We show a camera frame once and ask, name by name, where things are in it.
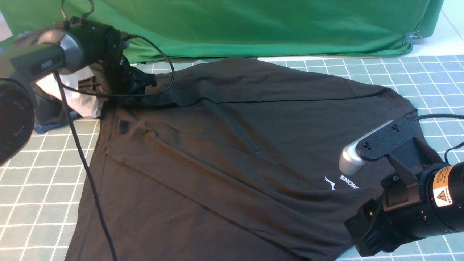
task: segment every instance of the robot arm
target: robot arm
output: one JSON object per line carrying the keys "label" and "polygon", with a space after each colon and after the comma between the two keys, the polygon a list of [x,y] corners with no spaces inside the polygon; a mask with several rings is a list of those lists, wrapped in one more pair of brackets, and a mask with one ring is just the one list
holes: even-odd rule
{"label": "robot arm", "polygon": [[382,196],[362,205],[345,221],[361,256],[464,231],[464,163],[445,163],[415,136],[416,124],[417,119],[389,121],[342,151],[339,168],[346,175],[383,157],[396,170],[382,180]]}
{"label": "robot arm", "polygon": [[0,165],[31,136],[37,106],[31,84],[44,76],[53,72],[68,75],[89,66],[98,85],[88,86],[92,91],[125,94],[156,85],[154,75],[131,67],[122,55],[128,37],[112,26],[72,18],[55,23],[37,45],[1,53]]}

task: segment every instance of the grid mat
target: grid mat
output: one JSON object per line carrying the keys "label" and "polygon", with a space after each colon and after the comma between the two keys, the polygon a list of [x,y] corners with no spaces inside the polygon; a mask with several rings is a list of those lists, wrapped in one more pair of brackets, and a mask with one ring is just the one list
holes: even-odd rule
{"label": "grid mat", "polygon": [[[176,62],[174,67],[180,70],[203,62]],[[272,63],[392,88],[409,99],[419,114],[464,114],[464,55]],[[151,73],[169,71],[164,62],[138,67]],[[89,161],[99,121],[80,119],[75,125]],[[441,156],[464,140],[464,121],[429,119],[421,125],[429,145]],[[464,161],[464,150],[449,156],[451,163]],[[69,127],[33,135],[27,146],[0,168],[0,260],[64,260],[76,227],[84,181]],[[339,260],[464,261],[463,240],[464,234],[429,237],[394,253],[368,258],[361,258],[352,248]]]}

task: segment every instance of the cable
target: cable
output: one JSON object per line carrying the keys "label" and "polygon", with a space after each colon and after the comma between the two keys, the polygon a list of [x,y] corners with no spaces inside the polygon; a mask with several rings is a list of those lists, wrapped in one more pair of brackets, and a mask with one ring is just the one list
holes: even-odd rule
{"label": "cable", "polygon": [[[59,73],[54,72],[53,74],[55,75],[56,81],[58,82],[58,86],[61,86],[61,87],[64,86],[64,84],[61,82],[61,78],[59,76]],[[71,118],[71,113],[69,112],[69,109],[68,109],[68,102],[66,101],[66,95],[64,94],[64,89],[59,88],[59,92],[61,94],[61,99],[63,101],[64,111],[66,112],[66,117],[68,118],[68,123],[69,123],[69,126],[71,128],[72,137],[74,138],[74,142],[76,143],[77,151],[78,151],[79,156],[81,158],[82,164],[84,165],[84,169],[85,169],[85,173],[87,174],[87,178],[89,179],[89,184],[90,184],[90,187],[92,189],[93,198],[95,200],[95,206],[97,208],[98,217],[100,218],[100,223],[102,225],[103,232],[105,233],[106,239],[108,241],[108,245],[110,246],[111,255],[113,256],[113,260],[117,261],[115,247],[114,247],[113,241],[111,239],[110,232],[108,231],[108,228],[106,227],[105,219],[103,218],[102,207],[100,206],[100,201],[98,199],[97,189],[95,187],[95,182],[93,181],[93,177],[92,177],[92,174],[90,173],[89,166],[87,164],[87,161],[85,160],[85,155],[84,155],[84,152],[82,151],[81,143],[79,142],[79,137],[77,136],[76,127],[74,127],[74,123],[73,123],[72,118]]]}
{"label": "cable", "polygon": [[445,162],[446,162],[446,163],[449,163],[449,161],[448,161],[448,152],[450,152],[451,150],[459,149],[459,148],[461,148],[461,147],[463,147],[463,146],[464,146],[464,142],[462,142],[462,143],[460,143],[459,145],[456,145],[456,146],[454,146],[454,147],[452,147],[452,148],[447,149],[447,150],[445,151]]}
{"label": "cable", "polygon": [[[459,114],[425,114],[425,115],[420,115],[420,116],[417,116],[415,118],[413,118],[414,121],[419,121],[419,120],[423,120],[423,119],[430,119],[430,118],[454,118],[454,119],[461,119],[461,120],[464,120],[464,115],[459,115]],[[448,162],[448,152],[450,152],[451,150],[455,150],[455,149],[459,149],[461,147],[464,147],[464,142],[460,143],[459,145],[456,145],[452,148],[449,148],[445,151],[445,162],[446,163],[449,163]]]}
{"label": "cable", "polygon": [[61,0],[61,14],[63,15],[63,18],[68,21],[68,16],[66,15],[66,12],[64,11],[64,1],[65,0]]}
{"label": "cable", "polygon": [[156,46],[152,41],[148,40],[146,37],[143,37],[141,35],[136,35],[136,34],[131,34],[129,35],[129,39],[134,39],[134,38],[140,38],[144,41],[146,41],[147,43],[149,43],[151,46],[153,46],[153,48],[155,48],[163,57],[164,59],[166,59],[166,61],[169,63],[169,66],[171,67],[171,81],[169,82],[169,85],[162,91],[159,91],[159,92],[156,92],[156,93],[147,93],[147,94],[106,94],[106,93],[96,93],[96,92],[90,92],[90,91],[81,91],[81,90],[76,90],[76,89],[73,89],[71,87],[68,87],[68,86],[65,86],[63,85],[62,87],[67,89],[67,90],[70,90],[70,91],[73,91],[73,92],[77,92],[77,93],[80,93],[80,94],[85,94],[85,95],[90,95],[90,96],[96,96],[96,97],[103,97],[103,98],[139,98],[139,97],[146,97],[146,96],[153,96],[153,95],[160,95],[162,93],[165,93],[167,92],[173,85],[174,83],[174,65],[171,61],[171,59],[169,59],[166,54],[163,53],[163,51],[161,51],[161,49]]}
{"label": "cable", "polygon": [[85,13],[82,15],[82,22],[83,23],[87,23],[87,19],[89,18],[89,16],[93,13],[93,11],[95,11],[95,5],[93,4],[93,0],[89,0],[90,2],[90,7],[92,8],[92,10],[88,13]]}
{"label": "cable", "polygon": [[454,118],[454,119],[464,120],[464,115],[459,115],[459,114],[425,114],[425,115],[417,116],[413,120],[419,121],[419,120],[430,119],[430,118]]}

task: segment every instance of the yellow warning label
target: yellow warning label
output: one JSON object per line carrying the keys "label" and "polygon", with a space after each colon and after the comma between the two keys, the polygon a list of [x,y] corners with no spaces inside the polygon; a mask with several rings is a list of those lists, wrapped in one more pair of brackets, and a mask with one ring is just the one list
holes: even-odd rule
{"label": "yellow warning label", "polygon": [[448,187],[448,178],[452,168],[453,166],[442,168],[435,174],[433,179],[433,197],[439,208],[453,204]]}

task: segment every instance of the green cloth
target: green cloth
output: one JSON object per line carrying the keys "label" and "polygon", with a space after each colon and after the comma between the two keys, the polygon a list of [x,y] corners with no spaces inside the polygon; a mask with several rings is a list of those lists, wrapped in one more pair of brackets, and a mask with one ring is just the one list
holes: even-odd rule
{"label": "green cloth", "polygon": [[[170,57],[292,55],[380,56],[408,53],[405,35],[433,33],[443,0],[94,0],[91,20],[140,34]],[[68,16],[90,10],[66,0]],[[59,0],[0,0],[13,35],[62,20]],[[142,41],[130,62],[158,60]]]}

